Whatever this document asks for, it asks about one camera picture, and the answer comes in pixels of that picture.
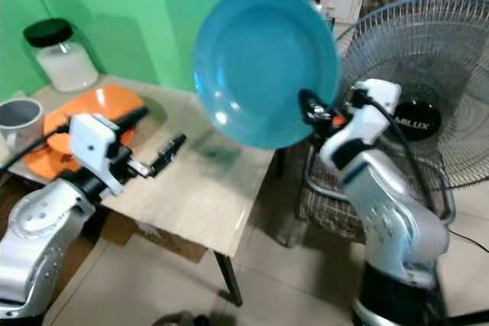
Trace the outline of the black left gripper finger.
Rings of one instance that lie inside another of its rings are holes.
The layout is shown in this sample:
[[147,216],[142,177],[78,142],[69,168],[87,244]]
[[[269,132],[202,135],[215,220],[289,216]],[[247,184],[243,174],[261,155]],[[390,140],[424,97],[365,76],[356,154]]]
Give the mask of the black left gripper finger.
[[186,142],[186,135],[179,134],[173,140],[169,141],[164,148],[161,148],[157,153],[157,158],[151,162],[151,169],[165,169],[175,159],[180,148]]
[[131,131],[144,116],[147,116],[147,113],[149,113],[149,109],[146,106],[138,106],[115,119],[115,126],[118,127],[119,131]]

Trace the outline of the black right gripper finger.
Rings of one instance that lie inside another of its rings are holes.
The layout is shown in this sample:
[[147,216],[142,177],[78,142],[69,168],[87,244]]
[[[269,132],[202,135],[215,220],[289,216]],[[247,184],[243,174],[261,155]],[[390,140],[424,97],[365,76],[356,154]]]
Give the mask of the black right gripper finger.
[[325,124],[331,121],[328,105],[310,89],[301,89],[298,92],[298,105],[305,124]]

